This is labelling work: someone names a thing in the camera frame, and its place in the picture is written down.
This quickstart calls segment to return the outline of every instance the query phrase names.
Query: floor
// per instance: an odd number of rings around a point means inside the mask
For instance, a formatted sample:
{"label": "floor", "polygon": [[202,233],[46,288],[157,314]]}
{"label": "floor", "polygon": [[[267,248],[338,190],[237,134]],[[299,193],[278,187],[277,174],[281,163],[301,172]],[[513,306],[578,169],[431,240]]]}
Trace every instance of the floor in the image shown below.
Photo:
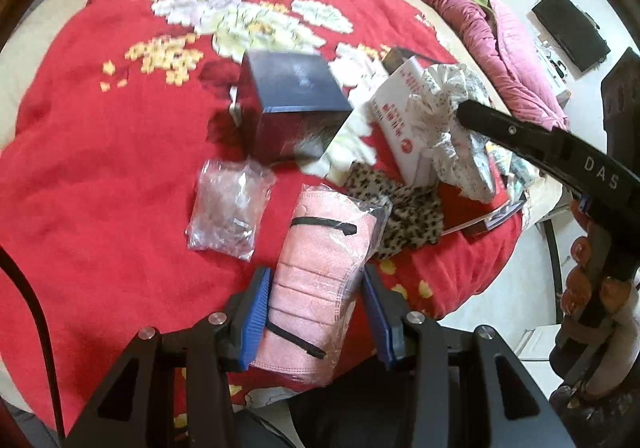
{"label": "floor", "polygon": [[545,236],[534,226],[519,238],[507,265],[488,289],[472,296],[440,323],[469,331],[488,324],[515,348],[525,330],[551,325],[555,320],[549,252]]}

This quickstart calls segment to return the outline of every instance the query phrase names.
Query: human hand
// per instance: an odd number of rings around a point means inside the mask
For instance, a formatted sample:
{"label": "human hand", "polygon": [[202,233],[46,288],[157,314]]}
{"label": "human hand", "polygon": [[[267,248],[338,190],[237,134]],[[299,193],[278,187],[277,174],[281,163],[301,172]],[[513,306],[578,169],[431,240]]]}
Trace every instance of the human hand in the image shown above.
{"label": "human hand", "polygon": [[[571,212],[578,224],[587,232],[587,237],[577,238],[571,246],[571,256],[578,265],[569,273],[566,279],[566,289],[560,300],[560,307],[569,316],[587,305],[593,293],[591,282],[583,269],[591,258],[589,240],[593,223],[587,215],[578,209],[577,201],[572,201]],[[609,314],[613,315],[620,311],[628,300],[632,287],[631,281],[620,282],[610,276],[604,279],[598,288],[598,295]]]}
{"label": "human hand", "polygon": [[[562,310],[569,316],[587,305],[594,290],[584,272],[591,258],[593,222],[578,209],[576,201],[572,201],[571,210],[575,220],[587,232],[587,237],[576,239],[571,247],[571,256],[578,265],[569,273],[560,301]],[[608,276],[596,288],[616,327],[600,365],[584,386],[584,397],[588,401],[600,399],[615,390],[626,378],[640,352],[640,304],[634,284],[633,280],[621,282]]]}

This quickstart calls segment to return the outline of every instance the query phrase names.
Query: clear plastic bag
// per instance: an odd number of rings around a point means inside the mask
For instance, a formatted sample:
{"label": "clear plastic bag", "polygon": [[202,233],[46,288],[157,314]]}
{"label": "clear plastic bag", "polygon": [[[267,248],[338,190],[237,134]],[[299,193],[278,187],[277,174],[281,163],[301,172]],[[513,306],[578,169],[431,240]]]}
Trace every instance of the clear plastic bag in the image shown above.
{"label": "clear plastic bag", "polygon": [[340,358],[362,267],[376,252],[386,208],[325,186],[305,186],[284,241],[255,367],[329,384]]}
{"label": "clear plastic bag", "polygon": [[254,160],[208,160],[187,228],[190,250],[215,250],[251,259],[264,207],[276,177]]}

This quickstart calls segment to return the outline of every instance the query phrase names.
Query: red book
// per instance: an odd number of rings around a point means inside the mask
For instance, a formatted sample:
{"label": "red book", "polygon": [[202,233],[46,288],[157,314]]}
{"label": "red book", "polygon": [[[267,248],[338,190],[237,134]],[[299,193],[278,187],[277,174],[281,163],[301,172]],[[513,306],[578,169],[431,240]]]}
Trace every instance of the red book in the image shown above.
{"label": "red book", "polygon": [[461,190],[457,186],[446,183],[440,183],[438,186],[438,195],[442,200],[442,213],[444,214],[443,235],[476,224],[509,203],[509,195],[498,169],[492,160],[489,160],[489,165],[495,180],[495,196],[489,203],[473,201],[461,195]]}

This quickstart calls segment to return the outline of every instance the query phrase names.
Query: pink face mask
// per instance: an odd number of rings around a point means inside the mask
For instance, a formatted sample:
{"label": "pink face mask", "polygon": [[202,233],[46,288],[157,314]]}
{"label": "pink face mask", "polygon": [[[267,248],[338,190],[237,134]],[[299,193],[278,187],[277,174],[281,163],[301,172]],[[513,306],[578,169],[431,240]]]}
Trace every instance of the pink face mask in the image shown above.
{"label": "pink face mask", "polygon": [[[337,221],[335,227],[330,221]],[[269,321],[326,355],[314,357],[265,330],[253,366],[307,383],[330,383],[375,225],[375,216],[343,194],[303,191],[271,285]]]}

